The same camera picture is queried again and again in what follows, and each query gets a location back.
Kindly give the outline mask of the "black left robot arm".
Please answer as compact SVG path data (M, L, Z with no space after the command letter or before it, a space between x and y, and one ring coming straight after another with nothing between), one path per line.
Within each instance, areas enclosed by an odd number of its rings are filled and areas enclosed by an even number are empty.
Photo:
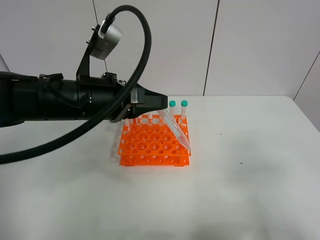
M67 80L61 73L40 76L0 73L0 125L26 121L89 120L116 101L125 86L116 74Z

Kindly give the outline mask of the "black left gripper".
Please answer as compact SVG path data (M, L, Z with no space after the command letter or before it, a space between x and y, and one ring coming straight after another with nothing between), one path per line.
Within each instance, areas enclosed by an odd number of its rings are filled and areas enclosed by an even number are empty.
M124 82L119 81L117 75L111 72L105 72L101 77L85 78L81 76L76 83L78 98L82 99L83 96L86 96L86 102L79 109L80 120L89 120L106 105L114 103L117 94L125 86ZM137 86L132 89L131 96L125 97L105 119L117 123L125 118L134 119L167 107L168 97L166 95Z

